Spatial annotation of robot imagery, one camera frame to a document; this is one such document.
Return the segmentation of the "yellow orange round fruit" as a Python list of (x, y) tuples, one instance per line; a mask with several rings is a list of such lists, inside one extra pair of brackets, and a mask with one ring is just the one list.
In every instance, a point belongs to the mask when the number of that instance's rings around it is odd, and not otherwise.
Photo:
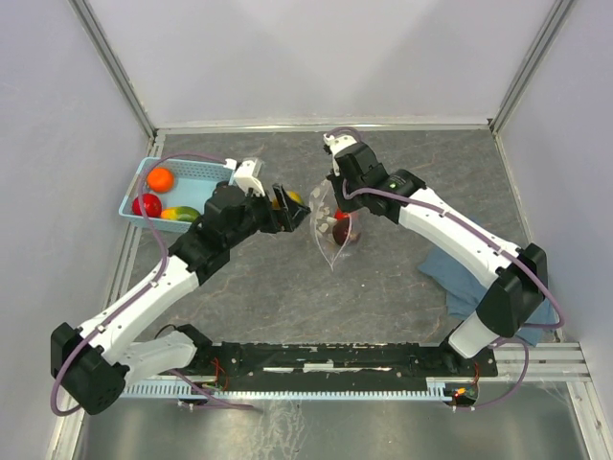
[[(303, 205), (303, 204), (304, 204), (303, 199), (302, 199), (302, 198), (300, 197), (300, 195), (299, 195), (299, 194), (297, 194), (296, 192), (293, 192), (293, 191), (287, 191), (287, 192), (286, 192), (286, 194), (287, 194), (287, 196), (288, 196), (288, 197), (289, 197), (289, 198), (290, 198), (292, 201), (294, 201), (294, 202), (296, 202), (296, 203), (298, 203), (298, 204), (300, 204), (300, 205)], [(276, 197), (275, 197), (275, 198), (272, 200), (272, 208), (273, 208), (274, 210), (280, 210), (280, 209), (281, 209), (281, 203), (280, 203), (280, 201), (279, 201), (279, 200), (278, 200)]]

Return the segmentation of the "red bell pepper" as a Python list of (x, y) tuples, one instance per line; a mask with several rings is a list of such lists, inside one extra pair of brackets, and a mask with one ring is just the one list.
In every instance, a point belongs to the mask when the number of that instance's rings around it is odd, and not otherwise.
[(334, 218), (337, 224), (346, 224), (348, 225), (351, 221), (352, 215), (350, 213), (346, 213), (337, 209), (334, 214)]

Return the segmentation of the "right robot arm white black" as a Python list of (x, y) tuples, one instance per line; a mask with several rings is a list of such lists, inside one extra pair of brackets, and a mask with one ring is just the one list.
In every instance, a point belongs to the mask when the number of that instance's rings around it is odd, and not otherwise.
[(332, 160), (327, 179), (343, 212), (366, 209), (416, 232), (486, 288), (476, 311), (439, 352), (447, 373), (461, 375), (482, 349), (528, 325), (548, 291), (543, 249), (534, 243), (521, 248), (494, 236), (447, 205), (411, 172), (387, 172), (374, 151), (351, 135), (327, 135), (324, 144)]

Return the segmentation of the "clear zip top bag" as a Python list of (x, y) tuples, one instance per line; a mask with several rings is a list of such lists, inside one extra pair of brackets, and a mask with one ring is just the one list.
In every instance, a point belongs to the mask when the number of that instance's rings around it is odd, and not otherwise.
[(323, 180), (311, 191), (308, 205), (311, 209), (310, 235), (329, 269), (333, 271), (357, 251), (362, 236), (359, 215), (357, 212), (350, 213), (352, 215), (350, 234), (347, 241), (342, 246), (338, 246), (333, 240), (332, 228), (336, 224), (335, 211), (339, 208), (332, 187), (327, 180)]

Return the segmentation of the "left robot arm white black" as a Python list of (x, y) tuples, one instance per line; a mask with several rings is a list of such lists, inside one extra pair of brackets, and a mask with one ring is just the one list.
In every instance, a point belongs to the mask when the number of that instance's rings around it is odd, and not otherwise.
[(78, 327), (68, 323), (51, 334), (51, 407), (64, 389), (76, 410), (105, 411), (133, 382), (160, 372), (186, 368), (206, 371), (212, 351), (206, 336), (186, 328), (148, 342), (138, 335), (175, 302), (206, 283), (230, 260), (230, 252), (257, 234), (293, 232), (310, 209), (276, 184), (271, 195), (221, 186), (206, 201), (203, 214), (173, 245), (163, 248), (160, 263), (119, 301)]

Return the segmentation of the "dark purple fruit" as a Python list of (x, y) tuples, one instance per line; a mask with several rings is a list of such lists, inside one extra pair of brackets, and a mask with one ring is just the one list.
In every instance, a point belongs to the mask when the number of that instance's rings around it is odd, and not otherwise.
[(347, 219), (339, 220), (332, 228), (332, 237), (338, 246), (342, 246), (350, 234), (350, 222)]

